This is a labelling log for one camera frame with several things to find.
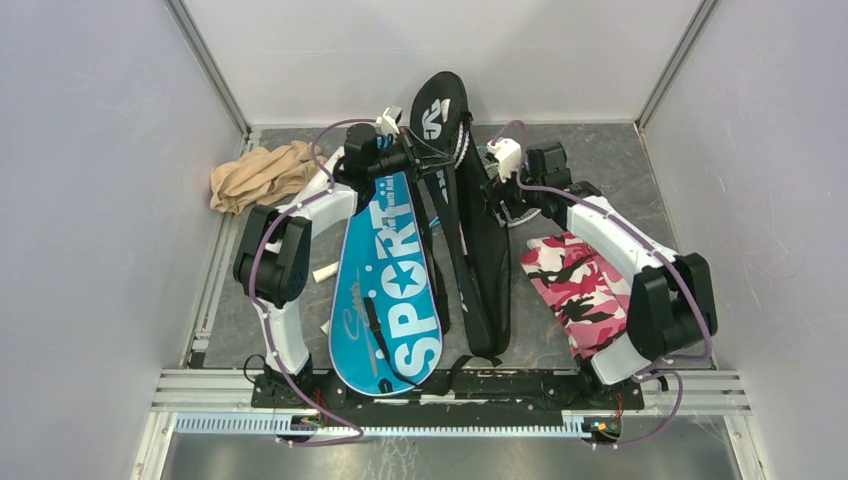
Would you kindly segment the black Crossway racket bag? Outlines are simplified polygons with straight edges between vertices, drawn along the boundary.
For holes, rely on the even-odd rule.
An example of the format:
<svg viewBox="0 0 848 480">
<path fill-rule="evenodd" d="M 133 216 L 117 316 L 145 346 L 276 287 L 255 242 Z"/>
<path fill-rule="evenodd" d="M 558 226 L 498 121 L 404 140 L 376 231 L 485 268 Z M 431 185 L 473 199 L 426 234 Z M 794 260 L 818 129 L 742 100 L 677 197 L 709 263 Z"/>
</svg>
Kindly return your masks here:
<svg viewBox="0 0 848 480">
<path fill-rule="evenodd" d="M 412 104 L 409 130 L 440 218 L 458 290 L 469 355 L 501 365 L 511 341 L 510 235 L 490 212 L 485 170 L 460 76 L 430 77 Z"/>
</svg>

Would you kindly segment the blue Sport racket bag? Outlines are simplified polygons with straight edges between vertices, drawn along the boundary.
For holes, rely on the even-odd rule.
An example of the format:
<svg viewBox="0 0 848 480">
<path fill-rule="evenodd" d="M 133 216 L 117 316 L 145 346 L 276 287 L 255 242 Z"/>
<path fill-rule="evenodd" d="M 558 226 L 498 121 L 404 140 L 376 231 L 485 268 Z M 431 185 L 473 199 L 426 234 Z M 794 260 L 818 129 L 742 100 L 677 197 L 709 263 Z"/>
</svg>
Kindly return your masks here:
<svg viewBox="0 0 848 480">
<path fill-rule="evenodd" d="M 347 222 L 328 338 L 336 373 L 360 394 L 406 393 L 437 367 L 442 325 L 402 173 L 379 179 Z"/>
</svg>

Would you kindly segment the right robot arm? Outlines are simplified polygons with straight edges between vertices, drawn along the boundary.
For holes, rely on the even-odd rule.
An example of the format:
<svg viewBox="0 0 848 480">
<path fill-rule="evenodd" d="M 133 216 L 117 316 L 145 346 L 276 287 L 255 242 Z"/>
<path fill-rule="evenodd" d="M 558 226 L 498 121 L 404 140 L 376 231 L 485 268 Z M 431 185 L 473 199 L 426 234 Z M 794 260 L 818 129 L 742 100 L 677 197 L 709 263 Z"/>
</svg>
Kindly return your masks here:
<svg viewBox="0 0 848 480">
<path fill-rule="evenodd" d="M 487 155 L 498 173 L 485 192 L 497 210 L 539 210 L 585 242 L 627 285 L 623 334 L 595 347 L 587 358 L 590 373 L 577 382 L 585 405 L 606 406 L 617 396 L 617 384 L 628 378 L 711 357 L 718 321 L 703 256 L 680 255 L 651 239 L 594 185 L 574 181 L 559 142 L 522 149 L 500 137 L 488 143 Z"/>
</svg>

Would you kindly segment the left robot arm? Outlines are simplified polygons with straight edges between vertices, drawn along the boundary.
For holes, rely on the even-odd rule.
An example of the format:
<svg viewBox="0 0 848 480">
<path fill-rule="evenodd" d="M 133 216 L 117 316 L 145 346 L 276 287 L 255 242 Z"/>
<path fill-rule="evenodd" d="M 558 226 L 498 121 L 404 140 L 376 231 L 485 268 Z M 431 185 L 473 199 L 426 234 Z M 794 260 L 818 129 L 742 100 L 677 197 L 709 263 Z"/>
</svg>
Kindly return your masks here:
<svg viewBox="0 0 848 480">
<path fill-rule="evenodd" d="M 398 173 L 429 174 L 444 158 L 426 154 L 425 144 L 406 127 L 386 131 L 370 119 L 342 124 L 348 132 L 339 155 L 322 160 L 318 143 L 308 143 L 318 171 L 290 203 L 251 209 L 234 264 L 233 275 L 262 325 L 266 367 L 278 377 L 275 392 L 295 408 L 314 394 L 299 313 L 313 239 L 365 211 L 380 181 Z"/>
</svg>

